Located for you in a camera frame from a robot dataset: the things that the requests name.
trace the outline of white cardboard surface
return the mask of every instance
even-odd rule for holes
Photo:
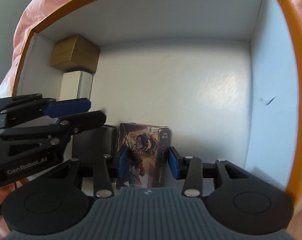
[[[63,72],[49,65],[54,45],[41,35],[32,38],[18,86],[19,95],[41,93],[43,97],[59,98]]]
[[[290,33],[277,0],[262,2],[251,53],[253,108],[245,168],[284,189],[295,155],[299,85]]]

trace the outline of cardboard box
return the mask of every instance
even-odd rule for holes
[[[62,71],[81,69],[95,73],[99,56],[100,49],[98,46],[80,35],[75,35],[59,41],[55,45],[50,66]]]
[[[136,123],[121,123],[118,150],[126,144],[131,150],[123,178],[116,187],[162,187],[166,171],[170,129]]]

